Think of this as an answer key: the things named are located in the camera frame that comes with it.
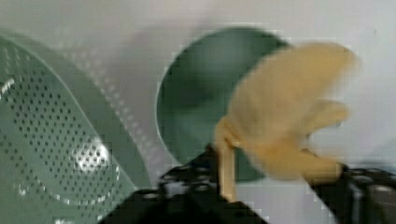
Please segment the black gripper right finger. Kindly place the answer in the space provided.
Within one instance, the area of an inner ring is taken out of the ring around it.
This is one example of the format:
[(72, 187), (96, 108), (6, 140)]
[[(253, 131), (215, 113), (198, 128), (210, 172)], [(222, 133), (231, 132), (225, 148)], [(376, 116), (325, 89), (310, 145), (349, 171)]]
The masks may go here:
[(395, 224), (395, 174), (344, 166), (338, 179), (310, 184), (336, 224)]

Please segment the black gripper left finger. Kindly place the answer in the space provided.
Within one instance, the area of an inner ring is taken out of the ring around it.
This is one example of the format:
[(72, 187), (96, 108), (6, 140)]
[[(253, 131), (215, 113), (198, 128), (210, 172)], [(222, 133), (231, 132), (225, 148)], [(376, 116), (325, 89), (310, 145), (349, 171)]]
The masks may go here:
[(116, 206), (99, 224), (268, 224), (248, 205), (220, 195), (218, 154), (202, 154), (179, 165), (157, 182), (139, 189)]

